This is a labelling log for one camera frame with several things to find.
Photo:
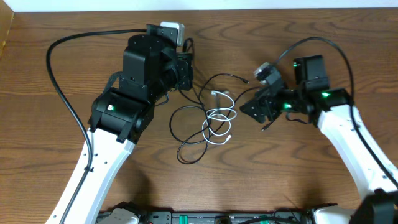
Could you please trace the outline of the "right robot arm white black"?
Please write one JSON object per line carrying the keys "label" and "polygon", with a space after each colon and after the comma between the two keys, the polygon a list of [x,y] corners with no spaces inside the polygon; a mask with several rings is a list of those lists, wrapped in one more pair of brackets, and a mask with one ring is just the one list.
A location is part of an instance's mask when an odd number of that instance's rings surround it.
{"label": "right robot arm white black", "polygon": [[301,223],[397,223],[397,167],[387,158],[350,104],[344,88],[330,88],[321,55],[293,62],[297,89],[291,90],[270,63],[254,71],[264,86],[240,110],[259,123],[282,113],[302,113],[338,151],[349,170],[361,204],[357,209],[324,205],[308,211]]}

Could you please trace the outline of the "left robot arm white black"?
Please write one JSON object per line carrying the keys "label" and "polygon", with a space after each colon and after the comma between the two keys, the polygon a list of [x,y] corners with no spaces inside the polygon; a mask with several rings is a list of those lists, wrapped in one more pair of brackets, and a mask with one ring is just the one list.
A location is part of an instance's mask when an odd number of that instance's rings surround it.
{"label": "left robot arm white black", "polygon": [[130,30],[123,68],[112,74],[91,107],[80,158],[49,223],[94,223],[113,180],[170,90],[193,86],[192,55],[181,23]]}

